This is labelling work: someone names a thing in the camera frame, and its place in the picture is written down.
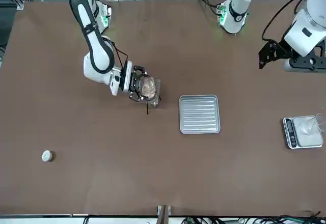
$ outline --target digital scale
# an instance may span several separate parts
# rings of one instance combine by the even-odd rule
[[[283,126],[285,130],[286,140],[288,147],[291,149],[307,149],[307,148],[320,148],[323,145],[321,132],[318,128],[313,128],[313,134],[303,133],[296,130],[300,125],[315,116],[301,116],[293,118],[284,118]]]

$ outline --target metal tray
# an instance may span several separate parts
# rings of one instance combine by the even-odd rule
[[[183,134],[219,133],[219,101],[215,95],[182,95],[179,99]]]

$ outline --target small white object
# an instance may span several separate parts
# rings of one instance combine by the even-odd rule
[[[49,162],[52,160],[52,153],[49,150],[45,150],[42,154],[42,160],[44,162]]]

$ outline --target brown tabletop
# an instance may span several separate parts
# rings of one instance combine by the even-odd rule
[[[83,76],[88,49],[67,4],[27,3],[0,70],[0,213],[325,213],[326,149],[289,150],[281,120],[322,113],[326,75],[286,73],[282,61],[258,69],[262,30],[284,3],[253,1],[236,36],[197,1],[113,4],[106,35],[162,80],[149,115]],[[180,133],[184,94],[217,95],[219,134]]]

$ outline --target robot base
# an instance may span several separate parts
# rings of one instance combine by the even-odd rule
[[[106,28],[109,28],[110,21],[111,21],[111,15],[112,15],[112,9],[106,4],[103,4],[100,1],[95,1],[97,7],[95,9],[94,17],[98,24],[98,29],[100,33],[102,34]]]
[[[218,23],[227,33],[237,34],[244,26],[247,14],[242,18],[240,22],[236,22],[230,13],[229,6],[231,2],[232,0],[226,0],[224,3],[221,3],[221,5],[217,7],[217,13],[220,14],[220,16],[218,16]]]

